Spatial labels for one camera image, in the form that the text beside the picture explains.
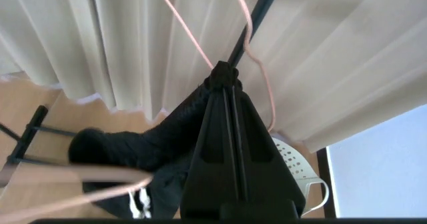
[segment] curtain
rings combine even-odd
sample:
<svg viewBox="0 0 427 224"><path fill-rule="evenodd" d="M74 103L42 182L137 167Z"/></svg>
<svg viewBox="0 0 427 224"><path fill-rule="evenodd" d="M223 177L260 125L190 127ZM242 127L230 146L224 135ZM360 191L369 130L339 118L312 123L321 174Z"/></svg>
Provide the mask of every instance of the curtain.
<svg viewBox="0 0 427 224"><path fill-rule="evenodd" d="M237 0L171 1L211 62L226 61L245 25ZM427 0L275 0L251 46L275 130L310 151L427 103ZM238 69L269 123L259 68L244 55ZM0 74L16 71L148 119L209 74L163 0L0 0Z"/></svg>

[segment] white curtain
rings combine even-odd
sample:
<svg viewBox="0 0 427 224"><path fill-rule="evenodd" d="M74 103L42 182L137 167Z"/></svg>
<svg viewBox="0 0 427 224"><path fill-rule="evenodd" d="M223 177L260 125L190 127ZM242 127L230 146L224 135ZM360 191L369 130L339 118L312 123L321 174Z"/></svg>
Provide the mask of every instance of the white curtain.
<svg viewBox="0 0 427 224"><path fill-rule="evenodd" d="M172 2L209 59L226 61L245 25L237 0ZM251 44L275 130L311 151L427 103L427 0L275 0ZM269 123L259 68L245 55L238 68ZM163 0L0 0L0 74L20 70L148 119L209 73Z"/></svg>

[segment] floor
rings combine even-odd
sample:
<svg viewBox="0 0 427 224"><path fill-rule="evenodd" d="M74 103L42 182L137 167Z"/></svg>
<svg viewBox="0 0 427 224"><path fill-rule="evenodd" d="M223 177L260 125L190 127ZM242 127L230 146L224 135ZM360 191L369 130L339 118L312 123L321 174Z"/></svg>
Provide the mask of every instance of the floor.
<svg viewBox="0 0 427 224"><path fill-rule="evenodd" d="M68 131L77 132L85 127L98 127L111 132L125 130L143 132L155 125L155 122L147 122L143 113L125 111L111 113L99 99L85 105L78 105L66 98L61 90L38 87L25 79L0 81L0 97L2 97L0 100L0 121L18 134L22 134L25 125L39 105L46 105L49 108L43 125ZM38 132L26 155L66 163L69 142L70 137ZM0 167L4 165L15 144L14 140L0 133ZM297 149L318 171L316 155L308 153L303 147L297 147ZM74 183L69 184L36 183L34 185L18 185L14 183L13 179L20 175L19 170L23 170L29 165L20 164L8 186L3 190L0 189L1 213L34 207L81 194L81 184L77 178ZM320 187L312 187L308 205L315 205L321 200ZM104 210L90 204L50 213L37 217L37 219L41 217L113 218ZM313 211L305 217L324 217L323 209ZM19 223L28 223L30 221L32 219L20 221Z"/></svg>

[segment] white wall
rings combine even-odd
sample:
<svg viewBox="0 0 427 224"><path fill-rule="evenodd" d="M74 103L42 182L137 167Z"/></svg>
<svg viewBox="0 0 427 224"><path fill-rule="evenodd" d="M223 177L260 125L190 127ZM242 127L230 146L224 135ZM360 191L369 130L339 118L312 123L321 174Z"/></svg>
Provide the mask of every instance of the white wall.
<svg viewBox="0 0 427 224"><path fill-rule="evenodd" d="M329 148L339 217L427 217L427 105Z"/></svg>

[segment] black fabric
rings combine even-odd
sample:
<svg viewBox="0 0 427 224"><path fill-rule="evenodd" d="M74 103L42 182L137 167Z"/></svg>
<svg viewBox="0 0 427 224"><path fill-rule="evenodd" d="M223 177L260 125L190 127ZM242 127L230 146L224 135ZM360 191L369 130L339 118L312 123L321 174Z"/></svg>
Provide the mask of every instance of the black fabric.
<svg viewBox="0 0 427 224"><path fill-rule="evenodd" d="M172 218L181 201L209 94L225 86L241 87L237 77L237 69L219 62L203 85L158 126L145 133L80 131L70 144L70 163L114 165L154 172L153 181L147 186L151 216L154 219ZM87 193L116 185L123 183L83 182L83 191ZM129 195L95 204L117 217L132 218Z"/></svg>

